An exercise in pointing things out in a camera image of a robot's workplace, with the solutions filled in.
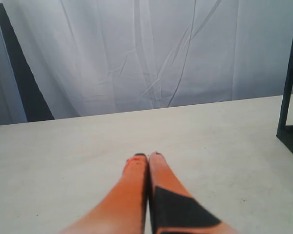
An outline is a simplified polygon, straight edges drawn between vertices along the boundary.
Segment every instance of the white surface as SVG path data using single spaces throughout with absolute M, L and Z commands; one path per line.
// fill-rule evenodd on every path
M 55 118 L 280 95 L 293 0 L 3 0 Z
M 27 122 L 19 89 L 0 29 L 0 124 Z
M 0 126 L 0 233 L 59 231 L 108 193 L 128 157 L 157 150 L 238 230 L 293 234 L 293 155 L 275 137 L 280 104 L 266 97 Z

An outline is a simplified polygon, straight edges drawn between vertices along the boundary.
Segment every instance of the white backdrop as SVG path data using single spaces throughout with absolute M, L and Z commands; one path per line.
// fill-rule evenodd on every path
M 293 0 L 3 0 L 55 118 L 279 95 Z

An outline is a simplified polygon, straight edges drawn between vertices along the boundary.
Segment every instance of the white curtain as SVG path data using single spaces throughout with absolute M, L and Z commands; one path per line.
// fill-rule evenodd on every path
M 293 0 L 3 0 L 55 118 L 282 94 Z

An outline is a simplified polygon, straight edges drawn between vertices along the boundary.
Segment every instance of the table surface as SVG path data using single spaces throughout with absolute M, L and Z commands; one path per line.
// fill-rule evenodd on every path
M 281 99 L 0 126 L 0 233 L 60 231 L 109 192 L 128 157 L 159 151 L 236 229 L 293 234 L 293 155 L 275 137 Z

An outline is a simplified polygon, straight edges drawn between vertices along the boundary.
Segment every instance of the white table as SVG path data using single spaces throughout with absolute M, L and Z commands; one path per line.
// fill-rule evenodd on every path
M 108 193 L 128 157 L 153 151 L 243 233 L 293 234 L 293 155 L 275 137 L 280 105 L 266 97 L 0 126 L 0 234 L 61 230 Z

